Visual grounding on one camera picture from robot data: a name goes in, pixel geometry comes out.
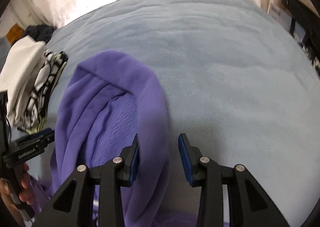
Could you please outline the person's left hand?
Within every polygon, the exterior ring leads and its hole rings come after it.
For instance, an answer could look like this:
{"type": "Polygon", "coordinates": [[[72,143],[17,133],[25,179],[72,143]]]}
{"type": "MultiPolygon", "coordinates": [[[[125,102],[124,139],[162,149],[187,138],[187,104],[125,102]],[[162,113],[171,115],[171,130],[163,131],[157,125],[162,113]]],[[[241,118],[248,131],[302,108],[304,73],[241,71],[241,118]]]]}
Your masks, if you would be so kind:
{"type": "Polygon", "coordinates": [[[14,168],[1,162],[1,216],[9,217],[7,226],[25,226],[35,216],[35,193],[28,171],[25,162],[14,168]]]}

